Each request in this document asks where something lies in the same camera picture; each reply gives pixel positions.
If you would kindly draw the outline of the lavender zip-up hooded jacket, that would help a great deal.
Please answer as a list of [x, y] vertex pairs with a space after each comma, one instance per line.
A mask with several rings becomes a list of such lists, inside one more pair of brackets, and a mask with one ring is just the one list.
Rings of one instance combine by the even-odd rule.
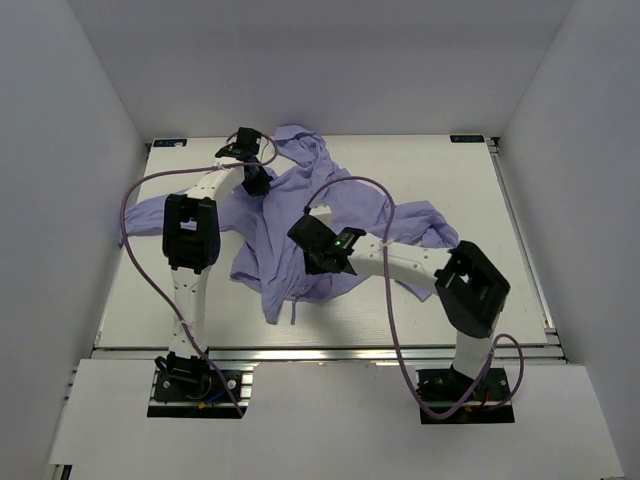
[[387, 235], [397, 243], [426, 248], [458, 244], [457, 232], [430, 202], [391, 205], [383, 193], [352, 179], [335, 163], [320, 134], [292, 125], [277, 128], [273, 139], [292, 167], [273, 176], [266, 195], [252, 197], [238, 187], [218, 209], [220, 230], [234, 231], [244, 240], [232, 262], [230, 278], [260, 294], [267, 323], [277, 323], [287, 301], [328, 302], [366, 279], [363, 275], [306, 274], [302, 251], [287, 236], [306, 204], [336, 232], [360, 228], [377, 237]]

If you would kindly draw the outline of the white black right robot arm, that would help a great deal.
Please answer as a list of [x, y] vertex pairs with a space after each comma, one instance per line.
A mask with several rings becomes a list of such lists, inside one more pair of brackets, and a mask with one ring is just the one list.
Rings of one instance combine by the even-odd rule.
[[484, 391], [488, 358], [497, 320], [510, 284], [482, 250], [461, 241], [454, 248], [425, 248], [384, 241], [365, 230], [339, 233], [317, 217], [304, 214], [287, 232], [304, 254], [309, 274], [350, 274], [389, 278], [438, 297], [456, 330], [451, 384], [461, 397]]

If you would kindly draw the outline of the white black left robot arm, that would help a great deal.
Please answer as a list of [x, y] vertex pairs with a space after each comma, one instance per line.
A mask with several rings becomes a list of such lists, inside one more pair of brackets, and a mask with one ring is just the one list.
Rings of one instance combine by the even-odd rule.
[[189, 399], [206, 399], [214, 385], [213, 369], [203, 356], [208, 348], [207, 283], [221, 250], [218, 208], [238, 186], [251, 196], [269, 192], [272, 177], [258, 159], [263, 138], [259, 131], [241, 127], [234, 141], [215, 154], [230, 159], [231, 167], [218, 164], [186, 192], [165, 200], [162, 252], [170, 267], [177, 315], [169, 353], [157, 366]]

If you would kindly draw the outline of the dark teal corner label left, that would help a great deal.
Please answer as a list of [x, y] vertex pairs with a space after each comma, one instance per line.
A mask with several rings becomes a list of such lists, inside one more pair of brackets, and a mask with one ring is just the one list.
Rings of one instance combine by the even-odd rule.
[[187, 145], [186, 138], [155, 139], [153, 148], [181, 148]]

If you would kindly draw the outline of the dark teal corner label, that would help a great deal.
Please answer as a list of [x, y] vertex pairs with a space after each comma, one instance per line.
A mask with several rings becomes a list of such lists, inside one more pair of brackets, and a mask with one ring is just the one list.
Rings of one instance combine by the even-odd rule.
[[187, 145], [186, 138], [155, 139], [153, 148], [181, 148]]
[[473, 135], [473, 134], [452, 134], [449, 136], [449, 139], [452, 143], [484, 143], [485, 138], [483, 135]]

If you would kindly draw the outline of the dark teal corner label right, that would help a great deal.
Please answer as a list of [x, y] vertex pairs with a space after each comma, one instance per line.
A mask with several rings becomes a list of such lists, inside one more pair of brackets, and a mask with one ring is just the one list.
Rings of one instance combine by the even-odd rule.
[[484, 143], [485, 138], [483, 135], [473, 135], [473, 134], [452, 134], [449, 136], [449, 139], [452, 143]]

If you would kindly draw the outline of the aluminium right side rail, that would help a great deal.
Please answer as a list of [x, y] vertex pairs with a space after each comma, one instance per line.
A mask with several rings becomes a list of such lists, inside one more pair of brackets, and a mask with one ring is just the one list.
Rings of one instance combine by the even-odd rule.
[[499, 143], [499, 137], [489, 137], [488, 139], [486, 139], [489, 155], [491, 157], [497, 181], [500, 185], [502, 196], [510, 217], [528, 281], [533, 291], [533, 296], [536, 301], [537, 307], [542, 316], [544, 328], [546, 331], [550, 331], [551, 333], [556, 334], [556, 324], [549, 309], [546, 295], [540, 283], [540, 278], [531, 255], [527, 239], [524, 235], [523, 223], [514, 203], [515, 197], [511, 194], [509, 185], [507, 183], [507, 177], [505, 176], [504, 162], [502, 161]]

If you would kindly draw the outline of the aluminium front table rail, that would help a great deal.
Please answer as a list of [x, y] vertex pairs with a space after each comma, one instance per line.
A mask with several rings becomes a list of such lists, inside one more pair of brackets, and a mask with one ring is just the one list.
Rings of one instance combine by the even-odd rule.
[[[551, 336], [546, 345], [523, 347], [522, 352], [526, 360], [532, 361], [565, 361], [564, 351], [559, 340]], [[99, 360], [153, 360], [166, 352], [158, 349], [107, 349], [97, 348], [92, 359]], [[210, 356], [214, 361], [395, 361], [396, 352], [393, 349], [376, 348], [331, 348], [331, 349], [244, 349], [244, 350], [211, 350]], [[406, 348], [402, 356], [408, 361], [449, 361], [454, 357], [452, 347]]]

